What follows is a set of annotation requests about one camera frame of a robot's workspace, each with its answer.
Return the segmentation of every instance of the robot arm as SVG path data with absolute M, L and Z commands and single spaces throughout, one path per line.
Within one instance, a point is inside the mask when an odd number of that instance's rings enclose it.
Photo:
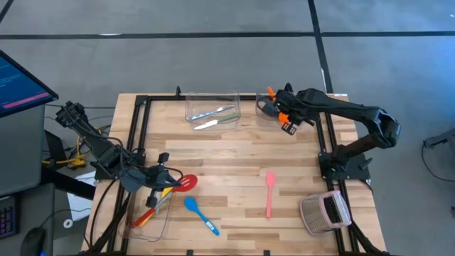
M 55 120 L 63 127 L 68 127 L 79 134 L 96 159 L 91 165 L 111 177 L 117 177 L 128 192 L 136 192 L 142 186 L 152 188 L 153 191 L 180 186 L 164 166 L 164 162 L 169 158 L 168 153 L 161 154 L 155 166 L 147 168 L 141 166 L 139 153 L 126 150 L 122 142 L 116 138 L 101 136 L 88 123 L 81 104 L 67 102 L 66 106 L 57 112 Z M 113 144 L 110 139 L 117 140 L 119 144 Z
M 282 129 L 289 134 L 295 133 L 294 125 L 302 122 L 313 125 L 321 112 L 355 120 L 367 127 L 368 135 L 349 145 L 338 145 L 333 150 L 331 168 L 340 166 L 343 169 L 350 158 L 375 147 L 393 147 L 400 135 L 400 124 L 385 110 L 333 99 L 313 88 L 299 91 L 296 95 L 288 90 L 278 90 L 274 96 L 274 105 L 280 114 L 286 115 Z

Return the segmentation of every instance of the clear plastic container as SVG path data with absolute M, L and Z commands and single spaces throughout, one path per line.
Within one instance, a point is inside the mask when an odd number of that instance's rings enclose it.
M 192 129 L 198 131 L 234 129 L 240 119 L 239 93 L 190 92 L 186 95 L 185 119 Z M 206 128 L 196 128 L 214 120 L 221 121 Z
M 132 227 L 132 223 L 145 214 L 150 208 L 145 206 L 150 188 L 141 187 L 129 201 L 127 213 L 120 221 L 118 233 L 123 238 L 140 239 L 148 242 L 156 242 L 166 236 L 167 222 L 170 218 L 174 195 L 170 197 L 143 226 Z

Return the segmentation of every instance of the plastic utensil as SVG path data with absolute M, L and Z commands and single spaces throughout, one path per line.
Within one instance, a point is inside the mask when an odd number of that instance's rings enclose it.
M 219 122 L 223 122 L 223 121 L 226 121 L 226 120 L 229 120 L 229 119 L 232 119 L 232 118 L 236 118 L 236 117 L 239 117 L 239 114 L 238 113 L 232 113 L 232 114 L 229 114 L 229 115 L 227 115 L 225 117 L 221 117 L 218 120 L 212 120 L 212 121 L 206 122 L 205 124 L 199 125 L 198 127 L 194 127 L 194 129 L 205 129 L 207 127 L 211 127 L 213 125 L 216 125 Z
M 216 109 L 215 111 L 210 111 L 210 112 L 205 112 L 203 114 L 193 115 L 192 117 L 189 117 L 188 120 L 196 120 L 196 119 L 199 119 L 201 117 L 207 117 L 207 116 L 209 116 L 211 114 L 216 114 L 216 113 L 228 110 L 228 109 L 232 109 L 233 107 L 235 107 L 235 106 L 234 105 L 222 106 L 222 107 L 219 107 L 218 109 Z
M 199 215 L 199 217 L 205 222 L 205 224 L 212 230 L 215 235 L 220 235 L 217 228 L 199 211 L 196 200 L 192 197 L 185 198 L 185 207 Z
M 277 181 L 277 177 L 271 171 L 268 171 L 265 176 L 265 181 L 267 182 L 267 186 L 269 187 L 269 194 L 267 195 L 267 211 L 265 213 L 265 218 L 270 220 L 272 214 L 272 188 Z
M 172 188 L 170 193 L 168 193 L 165 197 L 158 201 L 158 203 L 156 203 L 155 208 L 149 209 L 140 218 L 134 221 L 132 225 L 133 228 L 141 225 L 143 221 L 149 218 L 155 212 L 155 209 L 159 208 L 164 202 L 166 202 L 174 192 L 186 192 L 193 189 L 198 183 L 198 177 L 194 174 L 186 174 L 178 181 L 180 182 L 181 185 L 179 187 Z

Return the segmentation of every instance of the monitor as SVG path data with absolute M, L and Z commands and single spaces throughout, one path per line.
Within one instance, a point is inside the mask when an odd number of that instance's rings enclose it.
M 58 95 L 0 50 L 0 117 L 58 99 Z

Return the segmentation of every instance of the wooden tabletop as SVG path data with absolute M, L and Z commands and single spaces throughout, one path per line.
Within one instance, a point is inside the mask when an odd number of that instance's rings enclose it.
M 136 94 L 120 94 L 112 121 L 111 137 L 127 143 Z M 331 95 L 348 100 L 345 95 Z M 317 154 L 319 141 L 316 128 L 304 124 L 290 136 L 279 127 L 257 124 L 255 102 L 243 101 L 242 117 L 237 127 L 222 131 L 194 131 L 185 120 L 185 101 L 152 102 L 146 134 L 146 165 L 156 163 L 161 152 L 170 153 L 169 167 L 184 174 L 198 176 L 198 185 L 189 192 L 173 196 L 166 229 L 156 242 L 166 220 L 168 206 L 144 227 L 129 234 L 131 255 L 337 255 L 335 235 L 309 235 L 300 217 L 298 202 L 305 196 L 327 191 L 321 178 Z M 330 149 L 325 119 L 322 116 L 327 149 Z M 339 144 L 357 139 L 353 121 L 332 116 Z M 135 143 L 139 139 L 136 133 Z M 265 219 L 267 185 L 265 174 L 273 171 L 277 182 L 272 195 L 272 219 Z M 109 181 L 97 184 L 92 214 Z M 380 250 L 385 244 L 372 193 L 359 181 L 346 181 L 353 219 Z M 112 219 L 118 184 L 107 193 L 100 207 L 94 229 L 94 240 Z M 144 213 L 149 189 L 136 194 L 134 218 Z M 201 212 L 220 231 L 214 235 L 193 212 L 185 209 L 183 200 L 192 196 Z M 349 250 L 347 231 L 344 230 Z M 117 234 L 115 248 L 122 238 Z

